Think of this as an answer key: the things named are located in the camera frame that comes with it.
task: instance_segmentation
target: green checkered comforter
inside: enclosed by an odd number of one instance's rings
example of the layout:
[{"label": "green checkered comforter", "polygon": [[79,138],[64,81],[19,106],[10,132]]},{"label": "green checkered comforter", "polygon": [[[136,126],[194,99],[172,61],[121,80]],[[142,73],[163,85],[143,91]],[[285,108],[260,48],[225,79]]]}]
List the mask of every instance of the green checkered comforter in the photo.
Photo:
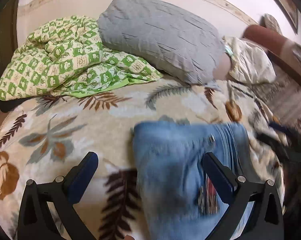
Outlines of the green checkered comforter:
[{"label": "green checkered comforter", "polygon": [[82,98],[161,77],[143,58],[104,47],[95,19],[71,16],[39,27],[16,49],[0,78],[0,100]]}]

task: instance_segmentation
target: denim fabric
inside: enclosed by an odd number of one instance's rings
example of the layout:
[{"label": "denim fabric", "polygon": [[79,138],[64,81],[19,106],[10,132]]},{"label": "denim fabric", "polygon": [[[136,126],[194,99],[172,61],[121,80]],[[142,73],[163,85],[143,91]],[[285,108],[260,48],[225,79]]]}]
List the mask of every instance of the denim fabric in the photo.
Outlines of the denim fabric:
[{"label": "denim fabric", "polygon": [[[218,196],[217,214],[203,215],[199,210],[206,152],[213,152],[236,175],[246,176],[241,162],[250,162],[247,133],[237,123],[143,122],[134,128],[133,150],[151,240],[204,240],[228,208]],[[252,206],[248,204],[234,238],[243,230]]]}]

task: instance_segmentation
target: blanket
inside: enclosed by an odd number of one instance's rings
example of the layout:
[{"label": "blanket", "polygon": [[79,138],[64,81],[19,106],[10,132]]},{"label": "blanket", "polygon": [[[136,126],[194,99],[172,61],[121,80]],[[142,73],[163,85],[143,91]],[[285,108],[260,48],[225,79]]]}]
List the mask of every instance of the blanket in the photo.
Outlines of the blanket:
[{"label": "blanket", "polygon": [[[32,98],[10,113],[0,130],[0,225],[7,235],[16,235],[28,179],[37,184],[51,182],[93,151],[99,157],[99,167],[81,201],[74,205],[76,212],[96,239],[114,239],[115,235],[122,239],[126,234],[135,240],[148,239],[134,188],[137,171],[131,133],[137,123],[147,120],[243,124],[249,136],[247,154],[256,173],[263,181],[275,181],[283,200],[282,167],[270,147],[255,139],[258,130],[286,143],[284,136],[268,127],[273,115],[267,106],[237,83],[215,81],[190,86],[165,75],[156,82],[80,99],[52,95]],[[122,190],[125,185],[130,190]],[[70,239],[54,206],[50,208],[62,236]],[[114,210],[124,212],[108,220]]]},{"label": "blanket", "polygon": [[0,100],[50,93],[78,98],[161,77],[141,57],[103,46],[97,21],[50,21],[16,49],[0,78]]},{"label": "blanket", "polygon": [[232,60],[229,74],[244,84],[272,83],[276,75],[267,54],[259,45],[236,37],[223,37]]}]

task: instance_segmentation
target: fern leaf print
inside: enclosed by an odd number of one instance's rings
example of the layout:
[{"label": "fern leaf print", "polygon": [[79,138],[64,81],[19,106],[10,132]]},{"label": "fern leaf print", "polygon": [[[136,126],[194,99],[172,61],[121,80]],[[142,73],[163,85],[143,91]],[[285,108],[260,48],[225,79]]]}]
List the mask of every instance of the fern leaf print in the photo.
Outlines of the fern leaf print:
[{"label": "fern leaf print", "polygon": [[27,117],[26,114],[22,114],[16,118],[14,125],[12,128],[0,139],[0,149],[1,147],[10,140],[11,137],[15,135],[20,127],[22,127],[23,123],[25,122],[25,118]]},{"label": "fern leaf print", "polygon": [[138,200],[140,196],[136,190],[137,170],[124,170],[113,173],[108,177],[106,206],[103,208],[102,224],[99,228],[99,240],[124,239],[124,231],[132,229],[127,219],[136,220],[132,210],[140,210]]},{"label": "fern leaf print", "polygon": [[217,109],[217,107],[214,105],[214,102],[213,102],[213,99],[212,99],[212,97],[213,97],[213,92],[214,92],[214,91],[215,91],[214,88],[205,87],[205,92],[204,92],[204,94],[205,94],[207,100],[210,102],[210,104],[211,104],[215,109]]},{"label": "fern leaf print", "polygon": [[65,96],[45,95],[36,98],[36,101],[37,103],[39,103],[39,105],[32,109],[32,111],[37,110],[36,116],[39,116],[48,111],[52,106],[57,105],[59,102],[67,102],[67,100],[65,100],[64,97]]},{"label": "fern leaf print", "polygon": [[103,92],[90,97],[81,98],[78,102],[79,105],[85,103],[84,108],[89,107],[89,110],[95,107],[95,111],[98,109],[109,110],[111,106],[118,107],[117,103],[129,100],[131,98],[122,98],[116,96],[113,92]]},{"label": "fern leaf print", "polygon": [[156,110],[155,104],[157,99],[170,95],[181,95],[192,90],[190,85],[165,85],[156,88],[146,99],[146,106],[151,110]]}]

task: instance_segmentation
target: brown cushion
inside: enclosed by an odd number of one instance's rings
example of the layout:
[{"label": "brown cushion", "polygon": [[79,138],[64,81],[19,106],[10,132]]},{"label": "brown cushion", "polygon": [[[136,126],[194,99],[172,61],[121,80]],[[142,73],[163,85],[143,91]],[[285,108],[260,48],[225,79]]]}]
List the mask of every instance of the brown cushion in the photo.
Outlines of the brown cushion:
[{"label": "brown cushion", "polygon": [[259,25],[250,25],[244,31],[244,38],[254,41],[279,56],[287,38],[276,31]]}]

